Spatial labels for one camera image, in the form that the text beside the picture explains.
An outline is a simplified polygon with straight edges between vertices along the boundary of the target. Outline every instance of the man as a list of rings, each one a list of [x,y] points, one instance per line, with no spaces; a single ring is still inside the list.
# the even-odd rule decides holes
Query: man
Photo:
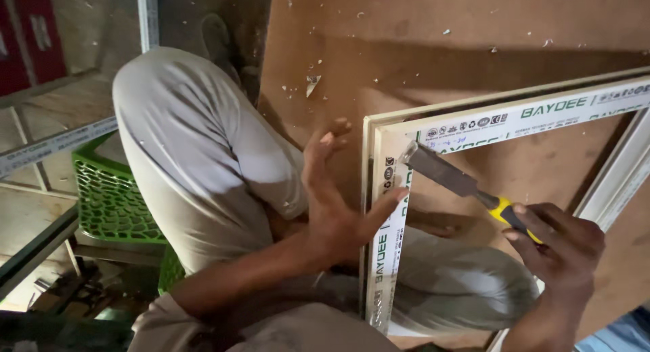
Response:
[[[395,351],[357,318],[357,279],[325,271],[356,258],[408,190],[387,193],[366,216],[349,208],[326,163],[346,146],[350,122],[317,130],[303,156],[239,90],[223,22],[209,15],[202,31],[221,68],[159,48],[114,82],[134,177],[190,274],[139,317],[131,350]],[[547,245],[503,233],[546,282],[539,298],[504,253],[407,227],[393,322],[422,333],[514,325],[506,351],[570,351],[603,234],[550,204],[515,210]],[[306,211],[306,228],[274,243],[269,219]]]

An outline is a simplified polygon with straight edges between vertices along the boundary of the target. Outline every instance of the right hand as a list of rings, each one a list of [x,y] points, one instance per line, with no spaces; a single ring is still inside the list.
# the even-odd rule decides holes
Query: right hand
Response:
[[[554,204],[514,204],[515,214],[544,245],[512,229],[503,231],[524,264],[546,289],[563,295],[593,293],[593,272],[605,249],[596,223],[574,217]]]

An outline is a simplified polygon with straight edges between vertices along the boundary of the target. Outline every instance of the chisel blade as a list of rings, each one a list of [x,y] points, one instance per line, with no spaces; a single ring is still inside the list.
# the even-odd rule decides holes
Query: chisel blade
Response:
[[[473,196],[478,192],[474,178],[415,141],[411,141],[400,156],[400,162],[460,197]]]

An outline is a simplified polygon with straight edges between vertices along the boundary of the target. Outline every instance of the chisel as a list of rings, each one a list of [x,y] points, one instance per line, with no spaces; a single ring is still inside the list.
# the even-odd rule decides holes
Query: chisel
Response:
[[[411,141],[400,156],[400,162],[425,177],[451,190],[460,197],[474,196],[487,207],[487,212],[502,223],[509,224],[513,229],[529,236],[535,243],[543,244],[517,218],[512,209],[512,203],[503,197],[492,196],[479,190],[476,180],[457,167],[449,164],[426,146]]]

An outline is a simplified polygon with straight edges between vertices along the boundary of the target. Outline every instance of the grey shirt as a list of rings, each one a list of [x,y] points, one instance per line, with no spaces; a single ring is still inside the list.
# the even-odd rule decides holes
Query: grey shirt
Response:
[[[227,315],[213,323],[202,322],[188,315],[166,293],[134,323],[135,336],[129,351],[400,351],[355,315],[323,303],[289,308],[232,331],[235,336],[221,334],[229,329],[223,327],[230,322]]]

